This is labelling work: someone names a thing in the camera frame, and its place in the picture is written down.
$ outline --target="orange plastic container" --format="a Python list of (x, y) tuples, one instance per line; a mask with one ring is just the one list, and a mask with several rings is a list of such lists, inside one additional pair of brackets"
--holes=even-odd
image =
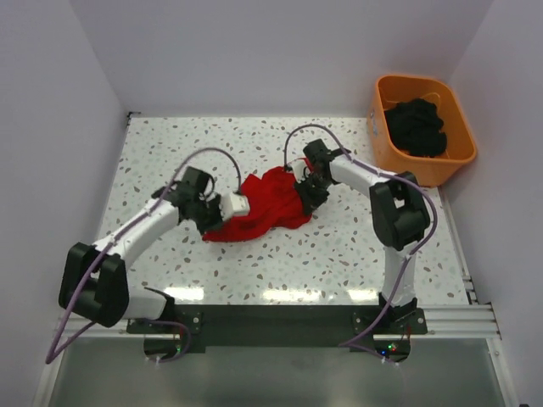
[[(447, 135), (447, 149), (438, 157), (412, 157), (396, 148), (390, 140), (384, 111), (398, 102), (410, 102), (414, 98), (434, 103), (444, 122), (442, 131)], [(380, 77), (367, 114), (367, 125), (377, 166), (393, 172), (410, 171), (425, 187), (443, 184), (477, 155), (477, 147), (454, 93), (445, 83), (435, 79), (410, 75)]]

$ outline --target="gray wall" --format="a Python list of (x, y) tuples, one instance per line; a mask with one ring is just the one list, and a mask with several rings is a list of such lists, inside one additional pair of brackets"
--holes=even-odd
[(378, 75), (448, 79), (492, 0), (71, 0), (145, 114), (365, 114)]
[(452, 76), (479, 159), (448, 186), (524, 403), (543, 405), (543, 2), (495, 0)]
[(26, 406), (68, 248), (94, 237), (124, 109), (67, 0), (0, 2), (0, 399)]

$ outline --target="terrazzo surface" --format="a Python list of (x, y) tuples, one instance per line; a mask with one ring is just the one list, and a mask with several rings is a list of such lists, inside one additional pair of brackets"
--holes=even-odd
[[(100, 236), (134, 215), (194, 149), (226, 149), (242, 177), (261, 176), (283, 163), (288, 132), (306, 123), (326, 125), (360, 159), (372, 162), (366, 120), (354, 118), (132, 118)], [(324, 131), (293, 137), (290, 159)], [(237, 187), (232, 163), (218, 153), (191, 166), (218, 177), (217, 192)], [(420, 304), (467, 304), (437, 189), (439, 225), (417, 256)], [(277, 228), (246, 243), (205, 243), (193, 223), (182, 223), (149, 248), (129, 270), (131, 287), (153, 287), (188, 304), (375, 304), (383, 284), (384, 251), (375, 237), (369, 200), (345, 185), (333, 187), (313, 219), (297, 230)]]

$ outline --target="gray floor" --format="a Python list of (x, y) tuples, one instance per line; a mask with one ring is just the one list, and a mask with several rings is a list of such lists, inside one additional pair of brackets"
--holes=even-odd
[(144, 361), (142, 346), (130, 338), (76, 342), (63, 360), (51, 405), (504, 405), (484, 340), (419, 340), (401, 371), (335, 348), (210, 348), (157, 369)]

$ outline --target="red cloth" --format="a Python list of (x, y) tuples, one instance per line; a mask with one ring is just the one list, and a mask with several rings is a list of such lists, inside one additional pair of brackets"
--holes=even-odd
[(231, 218), (219, 231), (208, 231), (207, 242), (242, 242), (264, 235), (272, 227), (296, 229), (309, 222), (302, 202), (294, 190), (294, 174), (283, 167), (268, 170), (260, 179), (249, 175), (241, 186), (247, 197), (250, 212), (247, 216)]

